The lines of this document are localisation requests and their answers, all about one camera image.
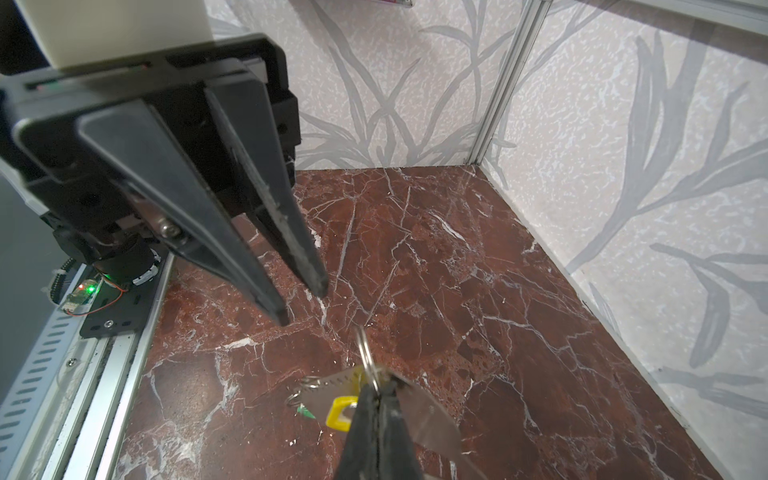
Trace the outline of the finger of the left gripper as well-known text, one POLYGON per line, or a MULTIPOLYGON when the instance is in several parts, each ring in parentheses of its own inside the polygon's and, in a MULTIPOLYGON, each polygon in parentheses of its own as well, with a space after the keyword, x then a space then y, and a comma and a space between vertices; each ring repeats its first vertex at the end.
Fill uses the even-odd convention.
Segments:
POLYGON ((117 172, 118 185, 146 199, 139 212, 179 227, 165 239, 177 255, 229 281, 277 325, 287 306, 221 203, 156 110, 141 100, 80 117, 77 134, 117 172))
POLYGON ((313 295, 328 292, 328 274, 295 201, 266 85, 248 77, 206 83, 218 134, 241 174, 246 214, 313 295))

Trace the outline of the green circuit board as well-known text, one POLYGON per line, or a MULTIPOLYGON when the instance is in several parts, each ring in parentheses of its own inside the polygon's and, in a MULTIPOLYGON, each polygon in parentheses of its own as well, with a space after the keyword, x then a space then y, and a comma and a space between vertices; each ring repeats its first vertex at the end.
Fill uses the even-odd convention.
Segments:
POLYGON ((82 281, 66 295, 60 305, 61 310, 68 314, 77 312, 80 308, 90 304, 98 290, 99 283, 96 280, 82 281))

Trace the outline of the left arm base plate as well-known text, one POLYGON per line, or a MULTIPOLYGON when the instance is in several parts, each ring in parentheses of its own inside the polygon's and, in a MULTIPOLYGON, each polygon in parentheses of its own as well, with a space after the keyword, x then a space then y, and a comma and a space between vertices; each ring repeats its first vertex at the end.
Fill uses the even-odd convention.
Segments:
POLYGON ((155 300, 166 285, 169 252, 155 249, 156 273, 125 293, 109 286, 100 288, 92 304, 95 313, 82 318, 79 336, 83 339, 107 338, 121 333, 141 332, 150 319, 155 300))

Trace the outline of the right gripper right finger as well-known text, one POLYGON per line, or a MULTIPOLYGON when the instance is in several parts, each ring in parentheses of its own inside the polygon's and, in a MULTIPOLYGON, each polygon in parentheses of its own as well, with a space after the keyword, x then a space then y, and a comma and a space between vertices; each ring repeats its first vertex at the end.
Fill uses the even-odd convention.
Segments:
POLYGON ((414 451, 396 394, 397 383, 382 386, 379 397, 379 478, 422 480, 422 469, 414 451))

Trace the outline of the steel key organizer plate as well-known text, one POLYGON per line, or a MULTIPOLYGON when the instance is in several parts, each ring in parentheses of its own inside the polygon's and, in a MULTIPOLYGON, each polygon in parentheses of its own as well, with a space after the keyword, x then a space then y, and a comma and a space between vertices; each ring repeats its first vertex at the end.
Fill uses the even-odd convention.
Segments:
MULTIPOLYGON (((459 428, 442 405, 427 390, 396 373, 387 373, 385 378, 397 383, 396 394, 411 439, 456 466, 469 468, 471 461, 462 451, 459 428)), ((287 405, 297 409, 304 404, 314 414, 315 420, 325 425, 333 399, 339 396, 359 397, 366 382, 367 375, 361 366, 326 377, 309 376, 302 379, 288 397, 287 405)))

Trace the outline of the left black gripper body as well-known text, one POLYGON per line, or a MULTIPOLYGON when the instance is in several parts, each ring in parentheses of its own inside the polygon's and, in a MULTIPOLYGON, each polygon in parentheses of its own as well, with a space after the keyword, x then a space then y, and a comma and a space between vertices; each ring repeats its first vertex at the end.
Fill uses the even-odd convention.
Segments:
POLYGON ((65 70, 43 68, 1 83, 1 156, 58 226, 110 245, 135 212, 136 192, 77 134, 80 117, 141 100, 153 107, 227 214, 247 210, 241 174, 205 97, 209 81, 255 78, 268 90, 293 185, 298 101, 281 47, 263 34, 139 54, 65 70))

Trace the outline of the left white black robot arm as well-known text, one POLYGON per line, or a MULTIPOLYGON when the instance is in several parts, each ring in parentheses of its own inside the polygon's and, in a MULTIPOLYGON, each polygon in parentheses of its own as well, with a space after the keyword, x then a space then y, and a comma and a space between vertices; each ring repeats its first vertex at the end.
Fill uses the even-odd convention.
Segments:
POLYGON ((216 39, 201 1, 1 5, 2 173, 63 251, 116 285, 160 242, 287 325, 233 219, 327 293, 293 194, 300 141, 284 50, 262 33, 216 39))

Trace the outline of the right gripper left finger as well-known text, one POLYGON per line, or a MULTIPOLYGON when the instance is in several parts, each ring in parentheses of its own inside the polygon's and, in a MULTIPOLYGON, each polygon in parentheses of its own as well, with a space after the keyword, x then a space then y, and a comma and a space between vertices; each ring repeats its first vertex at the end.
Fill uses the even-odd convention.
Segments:
POLYGON ((335 471, 335 480, 374 480, 378 471, 378 396, 364 386, 335 471))

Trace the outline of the aluminium mounting rail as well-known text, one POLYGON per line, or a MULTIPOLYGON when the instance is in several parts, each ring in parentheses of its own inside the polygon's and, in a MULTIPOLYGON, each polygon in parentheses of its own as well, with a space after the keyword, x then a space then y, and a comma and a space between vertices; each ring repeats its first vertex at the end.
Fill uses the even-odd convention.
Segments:
POLYGON ((85 315, 55 310, 1 404, 4 479, 109 479, 167 282, 141 332, 79 336, 85 315))

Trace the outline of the yellow capped key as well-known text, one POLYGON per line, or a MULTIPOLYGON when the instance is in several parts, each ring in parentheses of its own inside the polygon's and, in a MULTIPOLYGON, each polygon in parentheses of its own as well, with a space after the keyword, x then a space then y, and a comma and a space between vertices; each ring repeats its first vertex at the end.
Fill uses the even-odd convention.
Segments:
POLYGON ((333 399, 325 425, 340 432, 349 432, 357 408, 357 396, 339 396, 333 399))

